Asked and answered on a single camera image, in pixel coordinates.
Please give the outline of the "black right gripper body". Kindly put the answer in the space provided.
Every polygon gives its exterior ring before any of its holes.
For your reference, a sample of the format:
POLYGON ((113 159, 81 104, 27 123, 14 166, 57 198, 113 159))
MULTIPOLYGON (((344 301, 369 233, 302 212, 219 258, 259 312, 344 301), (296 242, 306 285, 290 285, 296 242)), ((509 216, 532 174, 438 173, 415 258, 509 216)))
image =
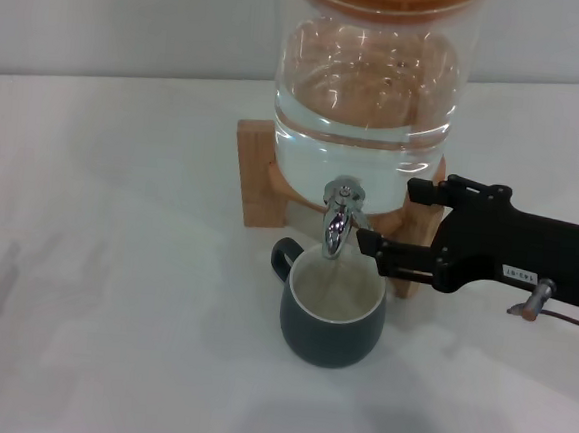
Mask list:
POLYGON ((554 298, 579 305, 579 225, 520 211, 506 185, 486 186, 451 175, 435 202, 450 208, 430 247, 432 287, 454 293, 491 280, 532 290, 554 282, 554 298))

